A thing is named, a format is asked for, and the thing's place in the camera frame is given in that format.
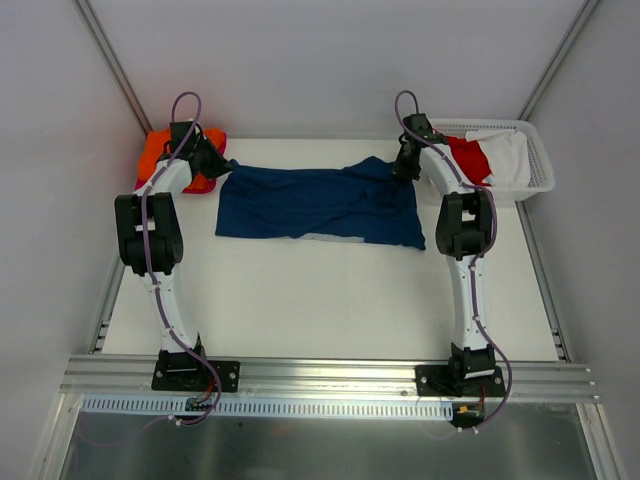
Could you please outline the blue t shirt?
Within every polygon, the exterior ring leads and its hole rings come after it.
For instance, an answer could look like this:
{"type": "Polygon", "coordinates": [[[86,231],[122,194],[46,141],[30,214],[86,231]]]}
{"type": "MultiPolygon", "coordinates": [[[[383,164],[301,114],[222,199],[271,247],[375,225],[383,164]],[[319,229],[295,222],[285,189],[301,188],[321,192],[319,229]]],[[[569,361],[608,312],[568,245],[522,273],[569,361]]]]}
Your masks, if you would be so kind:
{"type": "Polygon", "coordinates": [[[426,249],[413,184],[375,156],[340,169],[236,163],[220,190],[215,233],[243,239],[336,237],[426,249]]]}

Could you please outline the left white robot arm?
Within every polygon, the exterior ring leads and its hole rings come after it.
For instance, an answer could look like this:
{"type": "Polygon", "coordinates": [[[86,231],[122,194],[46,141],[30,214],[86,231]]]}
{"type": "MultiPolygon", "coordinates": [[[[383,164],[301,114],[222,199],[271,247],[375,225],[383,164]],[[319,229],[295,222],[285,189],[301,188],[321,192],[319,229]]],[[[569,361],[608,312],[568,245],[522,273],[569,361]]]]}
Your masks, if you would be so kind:
{"type": "Polygon", "coordinates": [[[182,194],[213,191],[230,171],[227,135],[191,121],[147,136],[133,193],[114,201],[119,256],[150,295],[161,332],[152,387],[156,391],[230,392],[236,362],[209,362],[178,282],[184,243],[175,207],[182,194]]]}

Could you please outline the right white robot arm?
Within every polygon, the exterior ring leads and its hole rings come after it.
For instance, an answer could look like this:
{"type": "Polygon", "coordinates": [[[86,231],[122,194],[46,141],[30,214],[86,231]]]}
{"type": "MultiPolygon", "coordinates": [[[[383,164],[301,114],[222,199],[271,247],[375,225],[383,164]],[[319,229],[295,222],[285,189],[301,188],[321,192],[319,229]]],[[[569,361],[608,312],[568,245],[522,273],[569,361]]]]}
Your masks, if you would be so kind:
{"type": "Polygon", "coordinates": [[[484,256],[496,237],[492,194],[474,186],[444,151],[445,137],[424,113],[399,120],[403,133],[393,166],[403,181],[417,181],[425,170],[441,195],[435,229],[439,253],[449,267],[455,312],[455,335],[445,367],[427,369],[418,381],[445,395],[478,395],[496,371],[495,347],[488,339],[484,301],[484,256]]]}

